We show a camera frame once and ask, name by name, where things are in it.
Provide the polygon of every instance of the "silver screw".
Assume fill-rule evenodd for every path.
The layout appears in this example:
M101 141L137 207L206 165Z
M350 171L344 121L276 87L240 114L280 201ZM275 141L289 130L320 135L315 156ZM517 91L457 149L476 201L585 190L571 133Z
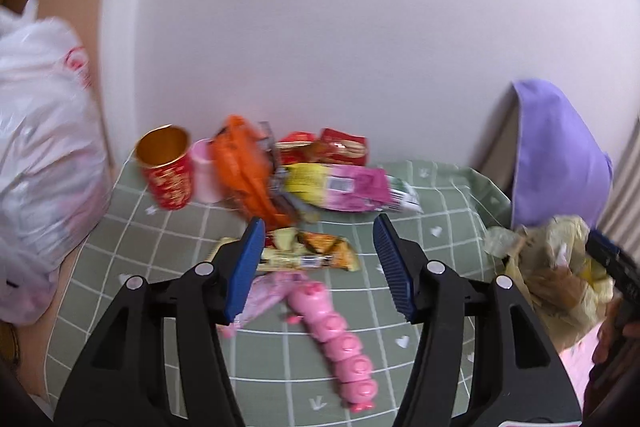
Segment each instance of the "silver screw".
M498 275L498 277L495 278L495 283L505 290L508 290L513 286L513 281L506 275Z
M427 263L427 270L436 275L444 273L445 267L440 261L429 261Z
M133 277L129 277L125 284L130 290L137 290L138 288L140 288L140 286L143 285L144 282L145 280L142 279L140 275L134 275Z
M209 275L213 272L213 265L211 263L200 263L196 266L196 274Z

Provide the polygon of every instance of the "white wall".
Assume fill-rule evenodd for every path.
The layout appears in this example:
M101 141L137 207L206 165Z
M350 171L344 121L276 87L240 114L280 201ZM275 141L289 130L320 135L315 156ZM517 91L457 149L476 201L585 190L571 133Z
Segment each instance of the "white wall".
M510 83L539 77L616 160L640 108L640 0L120 1L103 17L125 65L109 88L121 156L160 124L198 139L235 112L279 136L368 136L374 159L466 164Z

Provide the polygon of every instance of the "pink caterpillar toy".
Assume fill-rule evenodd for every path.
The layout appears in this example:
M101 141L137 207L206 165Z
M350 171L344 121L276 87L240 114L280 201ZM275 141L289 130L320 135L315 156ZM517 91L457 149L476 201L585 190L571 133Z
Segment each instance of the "pink caterpillar toy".
M289 322L304 320L311 336L323 344L325 356L334 362L340 396L351 404L351 412L372 409L378 393L378 383L371 378L373 363L362 354L360 339L347 331L347 321L334 310L326 286L316 281L300 282L287 302L302 316L289 317Z

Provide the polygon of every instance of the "purple pillow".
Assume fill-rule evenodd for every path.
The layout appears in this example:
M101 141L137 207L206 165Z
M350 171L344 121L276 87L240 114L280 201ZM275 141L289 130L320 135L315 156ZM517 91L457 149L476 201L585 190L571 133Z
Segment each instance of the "purple pillow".
M511 227L577 215L593 227L611 188L611 160L564 93L544 80L514 83L520 102Z

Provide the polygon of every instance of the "red paper cup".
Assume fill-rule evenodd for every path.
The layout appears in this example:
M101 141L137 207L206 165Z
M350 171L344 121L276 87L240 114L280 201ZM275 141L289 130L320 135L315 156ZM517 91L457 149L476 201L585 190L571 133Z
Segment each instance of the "red paper cup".
M136 145L136 160L162 208L178 210L191 200L193 165L189 133L175 125L149 131Z

